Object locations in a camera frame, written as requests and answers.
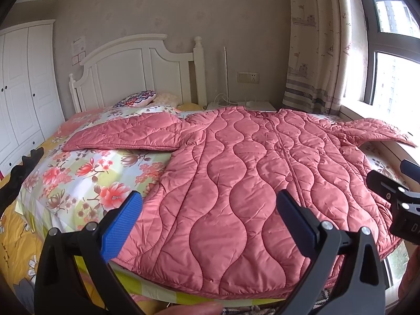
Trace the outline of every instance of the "sailboat print curtain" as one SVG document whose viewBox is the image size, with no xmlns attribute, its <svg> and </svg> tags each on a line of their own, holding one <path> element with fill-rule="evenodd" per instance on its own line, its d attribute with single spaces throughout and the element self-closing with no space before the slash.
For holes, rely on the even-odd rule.
<svg viewBox="0 0 420 315">
<path fill-rule="evenodd" d="M 291 0 L 283 107 L 338 114 L 351 51 L 349 0 Z"/>
</svg>

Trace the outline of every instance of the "headboard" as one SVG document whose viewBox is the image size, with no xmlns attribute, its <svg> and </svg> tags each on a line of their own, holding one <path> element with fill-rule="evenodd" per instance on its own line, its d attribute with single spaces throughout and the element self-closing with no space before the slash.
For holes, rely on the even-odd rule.
<svg viewBox="0 0 420 315">
<path fill-rule="evenodd" d="M 91 52 L 80 64 L 83 76 L 70 74 L 76 112 L 112 106 L 131 93 L 168 92 L 182 103 L 207 105 L 204 49 L 195 37 L 192 53 L 169 52 L 166 34 L 139 34 L 111 41 Z"/>
</svg>

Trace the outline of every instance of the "white nightstand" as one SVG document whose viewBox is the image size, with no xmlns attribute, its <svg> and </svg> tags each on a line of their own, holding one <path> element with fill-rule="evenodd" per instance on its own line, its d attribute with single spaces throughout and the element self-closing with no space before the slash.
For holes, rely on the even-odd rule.
<svg viewBox="0 0 420 315">
<path fill-rule="evenodd" d="M 231 105 L 231 107 L 246 107 L 246 110 L 249 111 L 277 111 L 276 108 L 274 108 L 270 102 L 248 102 L 248 106 L 246 105 L 246 102 L 236 102 L 235 104 Z M 220 109 L 223 107 L 219 107 L 214 102 L 209 103 L 207 105 L 206 110 L 215 110 Z"/>
</svg>

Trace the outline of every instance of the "human hand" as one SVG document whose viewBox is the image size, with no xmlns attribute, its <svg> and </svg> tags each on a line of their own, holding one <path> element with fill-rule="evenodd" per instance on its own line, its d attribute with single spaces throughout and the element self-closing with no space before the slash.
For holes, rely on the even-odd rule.
<svg viewBox="0 0 420 315">
<path fill-rule="evenodd" d="M 410 291 L 411 285 L 420 270 L 419 254 L 420 254 L 420 246 L 416 247 L 413 254 L 411 255 L 407 264 L 407 269 L 405 270 L 405 274 L 402 277 L 400 288 L 398 289 L 398 298 L 400 300 L 403 299 L 408 294 L 408 292 Z"/>
<path fill-rule="evenodd" d="M 221 315 L 223 306 L 215 302 L 199 305 L 177 305 L 169 307 L 156 315 Z"/>
</svg>

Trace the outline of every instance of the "wavy quilted stitching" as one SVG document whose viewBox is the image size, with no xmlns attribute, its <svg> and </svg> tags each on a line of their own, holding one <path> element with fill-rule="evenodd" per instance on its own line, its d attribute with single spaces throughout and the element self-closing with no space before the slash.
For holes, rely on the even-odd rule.
<svg viewBox="0 0 420 315">
<path fill-rule="evenodd" d="M 365 187 L 370 168 L 356 148 L 387 139 L 411 144 L 377 120 L 330 124 L 302 112 L 238 107 L 187 120 L 111 121 L 77 133 L 65 149 L 176 150 L 116 262 L 155 283 L 229 300 L 284 297 L 309 264 L 275 210 L 283 188 L 321 220 L 370 226 L 381 257 L 394 250 L 400 240 L 388 231 L 391 213 Z M 327 286 L 341 264 L 340 257 Z"/>
</svg>

